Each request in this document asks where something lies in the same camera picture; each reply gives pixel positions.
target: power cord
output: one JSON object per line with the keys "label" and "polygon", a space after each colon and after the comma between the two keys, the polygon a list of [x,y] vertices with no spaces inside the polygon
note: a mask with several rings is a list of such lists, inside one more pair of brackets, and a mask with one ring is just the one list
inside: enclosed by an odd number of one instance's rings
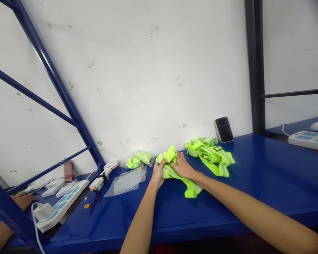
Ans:
{"label": "power cord", "polygon": [[289,137],[290,135],[287,134],[287,133],[285,132],[285,130],[284,130],[284,129],[285,129],[285,125],[286,125],[286,124],[283,124],[283,125],[282,125],[282,133],[283,133],[284,135],[286,135],[286,136]]}
{"label": "power cord", "polygon": [[39,239],[38,227],[37,227],[37,225],[36,225],[36,219],[35,219],[34,213],[33,213],[33,210],[34,210],[34,209],[33,209],[33,206],[34,206],[35,204],[38,204],[38,203],[35,202],[35,203],[33,203],[32,206],[31,206],[31,212],[32,212],[32,217],[33,217],[33,222],[34,222],[34,229],[35,229],[35,237],[36,237],[36,241],[37,241],[37,243],[38,243],[38,245],[39,245],[39,248],[40,248],[41,253],[42,253],[42,254],[46,254],[46,252],[44,251],[44,249],[43,249],[43,247],[42,247],[42,245],[41,245],[40,239]]}

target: charger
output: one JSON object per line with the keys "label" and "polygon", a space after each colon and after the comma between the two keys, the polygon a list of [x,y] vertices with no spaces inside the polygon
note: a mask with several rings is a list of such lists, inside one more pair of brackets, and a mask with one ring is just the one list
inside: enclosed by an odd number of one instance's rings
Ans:
{"label": "charger", "polygon": [[44,221],[50,219],[55,214],[55,209],[50,205],[50,203],[38,203],[38,207],[33,210],[33,214],[38,221]]}

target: white power strip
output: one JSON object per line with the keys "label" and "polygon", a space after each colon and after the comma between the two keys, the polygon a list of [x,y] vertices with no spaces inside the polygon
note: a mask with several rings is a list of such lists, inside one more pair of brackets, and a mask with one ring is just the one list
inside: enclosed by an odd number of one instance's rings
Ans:
{"label": "white power strip", "polygon": [[63,196],[58,203],[53,206],[53,208],[56,210],[55,214],[50,219],[39,221],[37,223],[37,227],[40,229],[40,231],[44,233],[45,231],[54,227],[88,185],[88,180],[83,180],[78,182],[76,185],[73,185],[66,195]]}
{"label": "white power strip", "polygon": [[288,143],[318,150],[318,132],[297,132],[289,136]]}

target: blue metal shelf frame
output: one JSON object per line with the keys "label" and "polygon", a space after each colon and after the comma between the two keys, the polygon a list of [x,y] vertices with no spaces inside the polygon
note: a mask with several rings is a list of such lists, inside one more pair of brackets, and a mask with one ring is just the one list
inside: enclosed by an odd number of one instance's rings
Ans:
{"label": "blue metal shelf frame", "polygon": [[[0,70],[0,79],[23,93],[24,95],[28,96],[29,98],[33,99],[40,105],[47,108],[49,111],[56,114],[58,117],[62,118],[66,122],[70,123],[71,125],[75,126],[80,136],[82,137],[86,147],[79,152],[69,156],[68,158],[62,160],[58,164],[51,166],[50,168],[44,170],[43,172],[39,173],[38,175],[28,179],[27,181],[21,183],[20,185],[10,189],[9,191],[5,191],[0,186],[0,218],[3,222],[5,222],[10,228],[12,228],[16,234],[19,235],[21,239],[23,239],[28,246],[34,249],[38,249],[38,244],[35,238],[35,230],[34,224],[31,219],[29,219],[25,213],[18,207],[18,205],[10,198],[9,195],[14,194],[15,192],[21,190],[26,185],[32,183],[36,179],[42,177],[43,175],[47,174],[48,172],[52,171],[53,169],[61,166],[68,160],[76,157],[77,155],[89,151],[92,155],[95,163],[97,164],[97,175],[99,175],[102,171],[102,168],[105,166],[105,162],[102,159],[95,142],[93,141],[91,135],[87,127],[84,124],[78,110],[76,109],[64,83],[62,82],[58,71],[56,70],[49,54],[47,53],[38,33],[36,32],[30,18],[27,15],[25,8],[23,7],[20,0],[0,0],[4,5],[8,6],[10,9],[13,10],[15,16],[17,17],[20,25],[22,26],[24,32],[26,33],[27,37],[29,38],[31,44],[33,45],[35,52],[39,56],[45,70],[51,79],[55,89],[57,90],[62,102],[64,103],[70,117],[66,116],[55,107],[44,101],[42,98],[25,88],[23,85],[18,83],[16,80],[12,79],[10,76],[5,74]],[[45,244],[48,239],[46,236],[39,232],[40,241],[42,244]]]}

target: blue shelf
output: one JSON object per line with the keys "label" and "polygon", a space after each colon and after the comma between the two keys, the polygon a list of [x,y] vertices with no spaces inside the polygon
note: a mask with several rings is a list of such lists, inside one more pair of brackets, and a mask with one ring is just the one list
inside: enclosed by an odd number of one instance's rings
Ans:
{"label": "blue shelf", "polygon": [[[318,117],[306,119],[306,120],[299,121],[299,122],[289,123],[289,124],[285,125],[284,130],[287,134],[290,134],[290,135],[292,135],[296,132],[299,132],[299,131],[312,131],[312,130],[310,130],[310,126],[316,122],[318,122]],[[267,129],[267,131],[273,132],[273,133],[279,134],[279,135],[284,135],[282,133],[282,126]]]}
{"label": "blue shelf", "polygon": [[[236,164],[230,177],[216,177],[199,158],[185,154],[198,171],[233,186],[283,212],[306,226],[318,226],[318,153],[257,134],[235,138],[222,145],[232,152]],[[145,182],[119,196],[103,198],[115,176],[93,209],[83,209],[91,200],[82,201],[53,238],[45,245],[49,253],[90,252],[121,247],[128,227],[152,175]],[[224,205],[203,190],[196,199],[186,199],[186,185],[165,180],[157,196],[152,243],[168,243],[238,235],[248,232]]]}

